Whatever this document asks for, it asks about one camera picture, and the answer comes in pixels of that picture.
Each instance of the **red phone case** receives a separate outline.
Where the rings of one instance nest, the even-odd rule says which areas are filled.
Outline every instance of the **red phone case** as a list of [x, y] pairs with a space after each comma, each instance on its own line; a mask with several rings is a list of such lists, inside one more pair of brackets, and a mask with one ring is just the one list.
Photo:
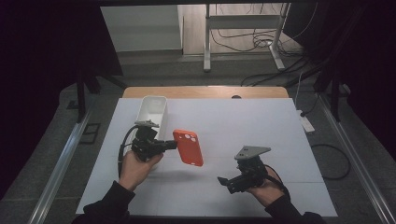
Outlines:
[[198, 135], [194, 132], [176, 129], [173, 132], [177, 150], [184, 163], [196, 166], [204, 165]]

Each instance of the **black curtain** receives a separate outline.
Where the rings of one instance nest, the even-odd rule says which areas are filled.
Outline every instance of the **black curtain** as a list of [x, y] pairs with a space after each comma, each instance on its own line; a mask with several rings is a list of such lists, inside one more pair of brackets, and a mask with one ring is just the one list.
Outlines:
[[396, 6], [372, 1], [347, 41], [337, 67], [351, 89], [348, 102], [396, 159]]
[[78, 72], [95, 91], [96, 76], [122, 76], [99, 6], [53, 2], [0, 3], [1, 197], [46, 131], [59, 93], [76, 83]]

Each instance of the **power strip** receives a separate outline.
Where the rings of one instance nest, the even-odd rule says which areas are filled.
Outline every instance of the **power strip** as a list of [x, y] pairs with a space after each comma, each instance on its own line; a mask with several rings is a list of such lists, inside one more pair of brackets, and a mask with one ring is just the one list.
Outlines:
[[300, 119], [301, 124], [304, 127], [306, 133], [313, 133], [315, 131], [314, 126], [309, 122], [307, 117], [301, 117], [302, 110], [297, 110], [297, 115]]

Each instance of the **hand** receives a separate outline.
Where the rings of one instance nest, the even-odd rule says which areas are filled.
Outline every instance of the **hand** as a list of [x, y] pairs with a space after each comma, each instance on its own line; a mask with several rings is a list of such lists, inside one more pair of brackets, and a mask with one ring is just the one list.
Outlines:
[[128, 151], [122, 162], [119, 184], [129, 191], [134, 191], [149, 175], [151, 168], [163, 158], [163, 154], [155, 155], [148, 161], [139, 160], [133, 151]]
[[[280, 181], [279, 176], [275, 173], [275, 171], [267, 166], [265, 169], [268, 172], [268, 175]], [[283, 191], [280, 190], [280, 187], [273, 183], [271, 180], [265, 179], [264, 183], [260, 187], [250, 188], [247, 192], [253, 194], [253, 196], [264, 206], [267, 207], [276, 199], [282, 197], [284, 195]]]

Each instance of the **gray bracket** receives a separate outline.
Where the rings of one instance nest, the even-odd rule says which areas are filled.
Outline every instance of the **gray bracket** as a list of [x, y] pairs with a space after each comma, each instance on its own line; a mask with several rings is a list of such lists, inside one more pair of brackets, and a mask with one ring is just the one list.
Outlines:
[[152, 122], [151, 119], [142, 120], [142, 121], [135, 121], [134, 124], [135, 125], [139, 125], [139, 126], [151, 127], [151, 128], [159, 128], [160, 127], [159, 124], [156, 124], [156, 123]]
[[235, 159], [237, 161], [240, 160], [248, 160], [255, 156], [259, 156], [262, 153], [271, 151], [270, 147], [251, 147], [251, 146], [244, 146], [242, 149], [236, 154]]

